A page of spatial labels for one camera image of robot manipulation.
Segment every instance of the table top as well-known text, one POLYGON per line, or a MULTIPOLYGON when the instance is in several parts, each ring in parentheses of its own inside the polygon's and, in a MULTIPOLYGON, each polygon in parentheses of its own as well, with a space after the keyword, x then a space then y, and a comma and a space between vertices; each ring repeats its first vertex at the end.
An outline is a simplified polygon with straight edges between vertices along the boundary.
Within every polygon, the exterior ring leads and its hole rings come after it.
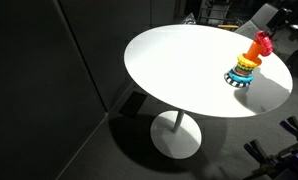
POLYGON ((127 46, 124 61, 133 80, 159 100, 202 115, 248 117, 279 107, 292 91, 292 78, 274 54, 249 87, 229 85, 224 74, 246 53, 252 40, 200 25, 170 25, 148 30, 127 46))

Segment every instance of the round table base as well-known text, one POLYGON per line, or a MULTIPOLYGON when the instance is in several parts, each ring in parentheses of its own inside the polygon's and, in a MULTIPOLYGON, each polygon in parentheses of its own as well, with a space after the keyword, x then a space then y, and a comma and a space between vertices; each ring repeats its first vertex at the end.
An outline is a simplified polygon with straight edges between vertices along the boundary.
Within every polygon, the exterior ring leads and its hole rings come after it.
POLYGON ((201 131, 198 124, 184 114, 178 131, 173 132, 177 114, 177 111, 159 114, 151 125, 150 134, 153 144, 162 154, 174 159, 184 159, 199 149, 201 131))

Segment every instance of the dark floor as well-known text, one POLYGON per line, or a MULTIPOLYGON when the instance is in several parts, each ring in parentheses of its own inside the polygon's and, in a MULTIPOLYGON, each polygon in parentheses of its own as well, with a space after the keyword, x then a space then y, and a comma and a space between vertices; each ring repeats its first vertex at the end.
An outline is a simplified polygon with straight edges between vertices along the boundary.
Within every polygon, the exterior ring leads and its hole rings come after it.
POLYGON ((225 119, 188 113, 200 126, 202 145, 196 154, 183 160, 165 157, 150 139, 149 129, 155 116, 174 107, 148 96, 135 118, 118 113, 134 91, 146 94, 133 85, 60 180, 236 180, 258 168, 243 149, 244 143, 258 139, 268 154, 275 154, 296 142, 280 128, 279 122, 292 115, 298 118, 298 79, 294 79, 290 98, 262 115, 225 119))

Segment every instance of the white round table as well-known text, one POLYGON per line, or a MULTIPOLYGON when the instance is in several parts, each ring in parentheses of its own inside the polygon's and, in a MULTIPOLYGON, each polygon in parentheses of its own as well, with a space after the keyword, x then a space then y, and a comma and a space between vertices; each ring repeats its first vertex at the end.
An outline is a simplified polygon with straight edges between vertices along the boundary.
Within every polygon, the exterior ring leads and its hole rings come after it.
POLYGON ((215 117, 248 117, 273 110, 292 91, 292 78, 274 54, 259 57, 249 87, 229 85, 224 74, 246 53, 252 40, 199 25, 170 25, 135 37, 124 60, 133 80, 159 100, 179 108, 158 115, 151 138, 168 157, 187 158, 200 147, 201 132, 185 111, 215 117))

